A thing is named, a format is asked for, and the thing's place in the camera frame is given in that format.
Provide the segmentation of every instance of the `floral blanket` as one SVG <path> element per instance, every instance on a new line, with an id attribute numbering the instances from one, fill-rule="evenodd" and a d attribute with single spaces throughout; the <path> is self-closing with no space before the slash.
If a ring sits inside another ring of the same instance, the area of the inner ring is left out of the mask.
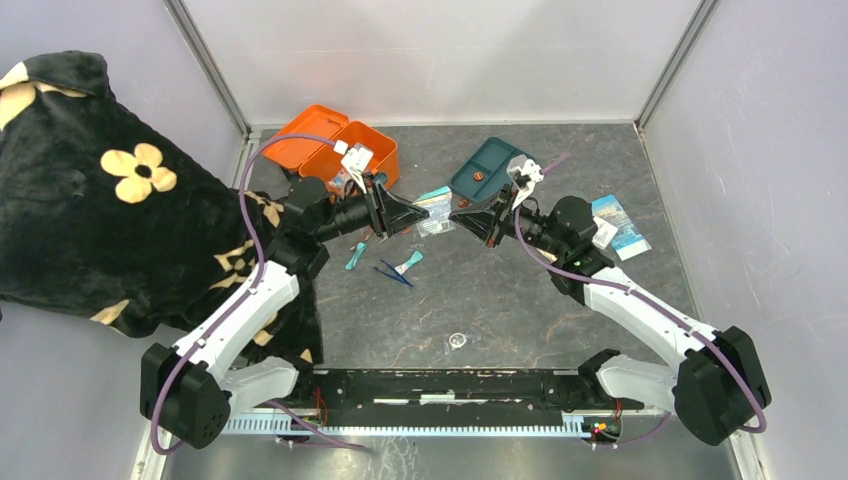
<path id="1" fill-rule="evenodd" d="M 270 243 L 282 206 L 249 197 Z M 118 103 L 102 56 L 40 55 L 0 79 L 0 299 L 143 337 L 199 325 L 255 264 L 236 192 Z M 312 291 L 245 354 L 306 349 L 321 361 Z"/>

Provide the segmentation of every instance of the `open orange container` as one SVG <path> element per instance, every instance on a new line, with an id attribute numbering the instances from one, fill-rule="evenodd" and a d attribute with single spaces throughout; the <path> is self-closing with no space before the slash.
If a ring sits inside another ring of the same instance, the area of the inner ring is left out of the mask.
<path id="1" fill-rule="evenodd" d="M 347 115 L 322 105 L 312 105 L 297 116 L 277 135 L 309 133 L 331 140 L 342 140 L 351 147 L 357 143 L 374 152 L 368 169 L 378 175 L 385 174 L 385 185 L 391 187 L 400 174 L 397 142 L 359 121 L 351 122 Z M 342 156 L 333 147 L 313 140 L 284 140 L 262 152 L 272 162 L 302 177 L 318 177 L 325 183 L 342 169 Z M 341 193 L 327 186 L 329 190 Z"/>

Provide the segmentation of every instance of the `gray floor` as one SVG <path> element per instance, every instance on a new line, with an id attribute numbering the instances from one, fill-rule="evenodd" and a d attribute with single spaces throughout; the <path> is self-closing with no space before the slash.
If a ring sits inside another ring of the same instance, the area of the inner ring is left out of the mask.
<path id="1" fill-rule="evenodd" d="M 499 136 L 545 164 L 564 151 L 572 158 L 540 185 L 543 211 L 560 196 L 592 200 L 614 193 L 653 249 L 618 262 L 634 280 L 687 314 L 692 300 L 683 278 L 659 192 L 630 126 L 532 125 L 398 127 L 383 129 L 400 144 L 402 179 L 393 191 L 414 198 L 446 185 L 490 136 Z M 270 163 L 257 166 L 251 188 L 274 196 L 286 182 Z M 547 273 L 509 240 L 488 250 L 456 230 L 435 237 L 401 235 L 369 241 L 359 266 L 343 266 L 358 238 L 334 240 L 318 282 L 327 365 L 337 367 L 577 367 L 607 347 L 638 359 L 656 357 L 612 320 L 560 296 Z M 380 259 L 424 260 L 407 276 L 414 289 L 373 271 Z M 614 252 L 612 258 L 617 260 Z M 446 353 L 454 332 L 473 338 Z M 656 419 L 626 418 L 626 437 Z M 568 439 L 348 439 L 373 447 L 290 452 L 265 437 L 224 437 L 207 449 L 185 449 L 166 478 L 309 479 L 731 479 L 729 448 L 699 443 L 677 422 L 650 442 L 593 453 Z"/>
<path id="2" fill-rule="evenodd" d="M 407 198 L 442 187 L 490 136 L 546 164 L 571 159 L 547 176 L 535 196 L 547 213 L 563 195 L 593 200 L 615 194 L 653 247 L 621 267 L 638 283 L 687 314 L 692 300 L 657 186 L 628 125 L 392 127 Z M 250 187 L 281 196 L 287 182 L 274 164 L 254 170 Z M 329 242 L 331 260 L 318 279 L 326 364 L 334 367 L 577 367 L 616 348 L 641 360 L 653 352 L 608 318 L 560 296 L 548 274 L 517 242 L 487 249 L 464 230 L 421 238 L 413 232 L 384 243 L 372 238 L 357 268 L 344 265 L 357 235 Z M 424 259 L 407 277 L 410 289 L 378 273 L 380 259 L 397 264 L 414 250 Z M 611 257 L 618 261 L 614 252 Z M 474 341 L 446 353 L 455 332 Z"/>

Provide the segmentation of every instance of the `tweezers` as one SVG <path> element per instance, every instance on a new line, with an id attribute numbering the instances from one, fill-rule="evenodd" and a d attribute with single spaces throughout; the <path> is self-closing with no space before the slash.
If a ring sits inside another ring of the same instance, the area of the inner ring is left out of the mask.
<path id="1" fill-rule="evenodd" d="M 409 280 L 407 280 L 406 277 L 404 277 L 397 270 L 395 270 L 395 267 L 393 267 L 389 262 L 387 262 L 385 260 L 380 260 L 380 261 L 383 262 L 383 264 L 385 266 L 389 267 L 389 270 L 391 270 L 392 273 L 384 272 L 377 267 L 374 267 L 374 270 L 382 273 L 383 275 L 391 278 L 392 280 L 394 280 L 396 282 L 400 282 L 400 283 L 408 286 L 409 288 L 413 288 L 412 284 L 409 283 Z"/>

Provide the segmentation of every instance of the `metal frame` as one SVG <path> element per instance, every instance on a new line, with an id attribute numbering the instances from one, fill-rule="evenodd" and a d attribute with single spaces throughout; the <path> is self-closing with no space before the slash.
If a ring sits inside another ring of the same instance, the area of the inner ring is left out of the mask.
<path id="1" fill-rule="evenodd" d="M 247 123 L 247 119 L 238 106 L 233 92 L 227 86 L 227 82 L 224 81 L 224 76 L 221 74 L 221 70 L 218 69 L 218 65 L 215 63 L 209 47 L 203 41 L 197 25 L 192 20 L 188 7 L 186 7 L 183 0 L 164 0 L 164 2 L 171 16 L 174 17 L 174 22 L 176 22 L 177 27 L 180 29 L 180 33 L 182 33 L 191 52 L 197 58 L 197 63 L 209 80 L 209 84 L 212 85 L 215 94 L 221 100 L 221 104 L 227 111 L 227 116 L 230 117 L 233 125 L 235 125 L 242 135 L 249 135 L 251 131 L 250 124 Z"/>
<path id="2" fill-rule="evenodd" d="M 686 58 L 689 56 L 689 52 L 692 50 L 692 46 L 698 40 L 698 37 L 701 35 L 701 31 L 704 29 L 704 25 L 706 25 L 707 21 L 715 11 L 716 5 L 718 5 L 720 1 L 721 0 L 701 0 L 701 3 L 698 4 L 695 14 L 692 15 L 692 18 L 689 20 L 689 24 L 686 25 L 686 30 L 683 31 L 683 36 L 680 37 L 680 40 L 677 42 L 677 46 L 674 47 L 674 51 L 668 59 L 668 63 L 666 63 L 665 68 L 663 68 L 659 80 L 657 80 L 656 85 L 654 85 L 654 89 L 651 90 L 651 94 L 648 95 L 648 100 L 645 102 L 645 106 L 642 107 L 642 111 L 639 112 L 639 115 L 636 117 L 635 124 L 638 129 L 645 128 L 648 122 L 651 121 L 651 117 L 654 115 L 654 112 L 656 112 L 657 107 L 665 96 L 666 91 L 668 91 L 668 87 L 671 85 L 671 82 L 674 81 L 674 78 L 677 76 L 677 72 L 680 71 L 680 66 L 686 61 Z"/>

